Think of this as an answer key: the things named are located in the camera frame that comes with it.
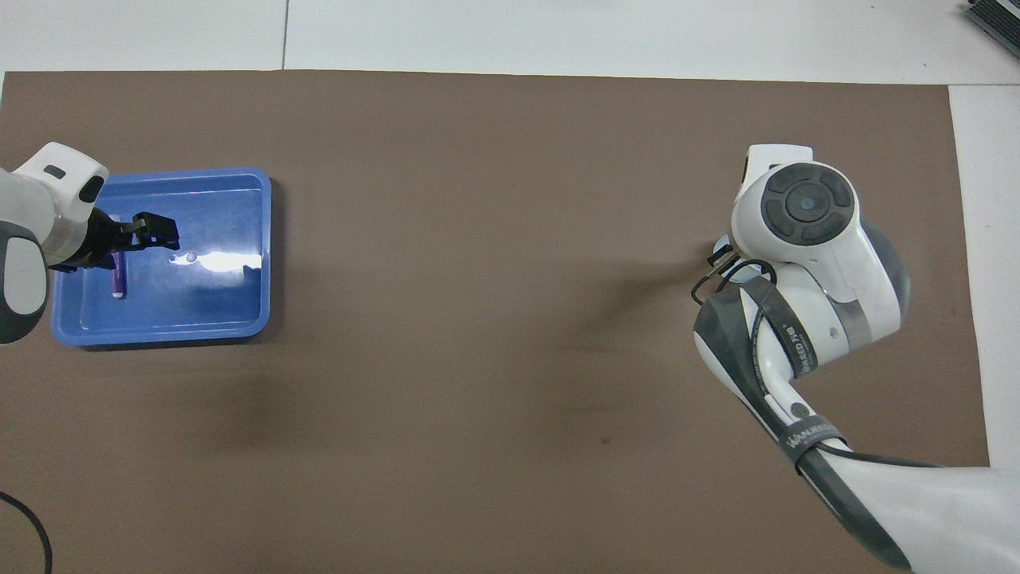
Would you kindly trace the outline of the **grey ribbed device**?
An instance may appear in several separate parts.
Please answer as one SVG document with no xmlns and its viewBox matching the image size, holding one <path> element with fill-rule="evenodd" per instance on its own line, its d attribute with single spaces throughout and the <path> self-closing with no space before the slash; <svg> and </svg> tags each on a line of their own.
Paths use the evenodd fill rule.
<svg viewBox="0 0 1020 574">
<path fill-rule="evenodd" d="M 1020 0 L 967 0 L 964 16 L 1002 47 L 1020 53 Z"/>
</svg>

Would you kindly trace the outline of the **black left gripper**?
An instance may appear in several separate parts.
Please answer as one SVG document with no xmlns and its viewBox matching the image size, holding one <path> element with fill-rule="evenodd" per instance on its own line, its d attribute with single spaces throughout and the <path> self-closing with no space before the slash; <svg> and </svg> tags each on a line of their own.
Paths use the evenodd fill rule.
<svg viewBox="0 0 1020 574">
<path fill-rule="evenodd" d="M 178 228 L 172 218 L 153 212 L 138 212 L 130 222 L 117 222 L 105 211 L 92 210 L 86 234 L 68 258 L 54 265 L 54 271 L 74 273 L 76 269 L 116 268 L 117 250 L 178 250 Z"/>
</svg>

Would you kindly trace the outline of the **blue plastic tray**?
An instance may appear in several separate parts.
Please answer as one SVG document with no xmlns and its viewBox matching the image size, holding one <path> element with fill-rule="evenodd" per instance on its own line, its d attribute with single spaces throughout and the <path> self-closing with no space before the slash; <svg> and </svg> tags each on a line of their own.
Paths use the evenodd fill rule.
<svg viewBox="0 0 1020 574">
<path fill-rule="evenodd" d="M 248 338 L 271 309 L 271 182 L 255 167 L 113 175 L 97 206 L 114 221 L 172 218 L 178 250 L 128 252 L 128 296 L 112 271 L 56 273 L 50 327 L 59 342 L 157 345 Z"/>
</svg>

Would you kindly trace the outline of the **brown paper table mat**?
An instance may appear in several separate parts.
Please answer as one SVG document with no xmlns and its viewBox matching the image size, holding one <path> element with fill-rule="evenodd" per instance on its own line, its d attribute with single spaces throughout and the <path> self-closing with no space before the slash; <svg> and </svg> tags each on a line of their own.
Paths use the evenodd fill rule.
<svg viewBox="0 0 1020 574">
<path fill-rule="evenodd" d="M 800 385 L 865 453 L 988 463 L 946 87 L 7 73 L 0 166 L 273 185 L 258 338 L 0 348 L 0 490 L 54 574 L 892 574 L 707 370 L 747 146 L 810 145 L 913 280 Z"/>
</svg>

